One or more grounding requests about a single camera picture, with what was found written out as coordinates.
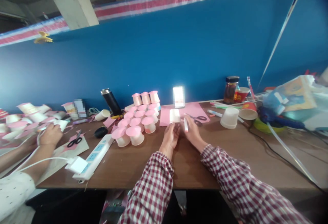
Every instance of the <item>red paper cup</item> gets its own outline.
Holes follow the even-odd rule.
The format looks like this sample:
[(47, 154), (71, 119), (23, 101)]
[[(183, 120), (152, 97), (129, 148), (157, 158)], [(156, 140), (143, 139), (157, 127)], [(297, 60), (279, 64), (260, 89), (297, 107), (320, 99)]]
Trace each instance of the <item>red paper cup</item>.
[(256, 105), (252, 102), (245, 103), (239, 112), (239, 117), (244, 120), (254, 120), (257, 116)]
[(236, 90), (234, 103), (241, 103), (245, 101), (245, 98), (249, 94), (250, 89), (247, 87), (240, 87), (240, 90)]

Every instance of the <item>black scissors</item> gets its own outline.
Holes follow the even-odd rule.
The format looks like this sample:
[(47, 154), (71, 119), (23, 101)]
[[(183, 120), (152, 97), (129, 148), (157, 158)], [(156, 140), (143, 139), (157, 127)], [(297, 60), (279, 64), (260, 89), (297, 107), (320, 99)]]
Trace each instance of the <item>black scissors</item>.
[(74, 139), (68, 143), (68, 145), (67, 145), (68, 148), (72, 147), (74, 144), (78, 144), (81, 142), (81, 140), (82, 140), (82, 138), (80, 137), (81, 132), (82, 132), (82, 130), (78, 133), (78, 135), (76, 136), (76, 139)]
[(196, 125), (199, 126), (199, 127), (201, 127), (201, 126), (203, 125), (199, 120), (201, 120), (201, 121), (206, 121), (206, 120), (207, 120), (207, 118), (204, 117), (204, 116), (197, 116), (197, 117), (193, 117), (193, 116), (191, 116), (191, 115), (189, 115), (189, 116), (190, 116), (190, 118), (193, 118), (194, 122), (195, 122)]

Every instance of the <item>red checkered sleeve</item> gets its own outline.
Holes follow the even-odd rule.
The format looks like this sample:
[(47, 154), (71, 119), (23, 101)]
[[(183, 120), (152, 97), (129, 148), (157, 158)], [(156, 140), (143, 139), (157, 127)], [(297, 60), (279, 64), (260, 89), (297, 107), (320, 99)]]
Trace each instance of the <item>red checkered sleeve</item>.
[(162, 223), (173, 189), (172, 166), (163, 153), (151, 155), (118, 223)]
[(245, 162), (211, 145), (201, 156), (244, 223), (310, 223), (275, 188), (251, 175)]

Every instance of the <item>phone screen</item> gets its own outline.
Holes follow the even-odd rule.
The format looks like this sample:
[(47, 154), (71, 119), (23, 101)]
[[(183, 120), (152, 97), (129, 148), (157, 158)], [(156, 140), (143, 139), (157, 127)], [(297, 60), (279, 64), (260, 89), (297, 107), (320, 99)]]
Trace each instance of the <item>phone screen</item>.
[(185, 106), (184, 86), (173, 87), (174, 108), (183, 108)]

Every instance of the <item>black thermos bottle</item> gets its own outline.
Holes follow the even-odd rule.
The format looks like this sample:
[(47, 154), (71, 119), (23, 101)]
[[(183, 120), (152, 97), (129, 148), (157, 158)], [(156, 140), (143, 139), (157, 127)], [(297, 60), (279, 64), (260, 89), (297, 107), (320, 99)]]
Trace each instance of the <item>black thermos bottle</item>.
[(106, 103), (108, 104), (110, 110), (112, 111), (113, 116), (122, 115), (122, 110), (119, 107), (119, 104), (117, 103), (113, 93), (109, 90), (109, 88), (103, 89), (100, 92), (106, 100)]

